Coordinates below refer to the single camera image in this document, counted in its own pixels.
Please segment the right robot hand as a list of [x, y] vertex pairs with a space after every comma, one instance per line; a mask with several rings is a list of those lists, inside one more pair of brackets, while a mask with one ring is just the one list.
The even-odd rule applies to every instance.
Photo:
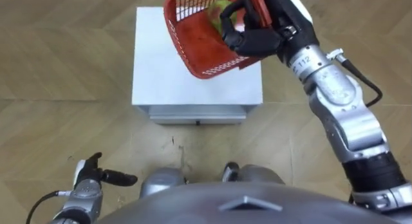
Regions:
[[[250, 0], [236, 0], [220, 13], [221, 38], [231, 51], [244, 57], [277, 55], [286, 64], [299, 50], [320, 45], [315, 29], [292, 0], [264, 0], [272, 19], [270, 27], [260, 25], [260, 17]], [[244, 8], [245, 30], [239, 32], [230, 16]]]

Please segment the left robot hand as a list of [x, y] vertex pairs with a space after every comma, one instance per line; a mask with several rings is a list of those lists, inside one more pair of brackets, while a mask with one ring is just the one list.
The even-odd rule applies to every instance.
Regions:
[[73, 188], [75, 189], [84, 180], [93, 180], [101, 185], [102, 182], [120, 187], [130, 187], [137, 183], [138, 177], [134, 174], [127, 174], [112, 169], [102, 169], [98, 166], [98, 160], [102, 157], [102, 152], [91, 155], [86, 160], [81, 160], [80, 168], [76, 168]]

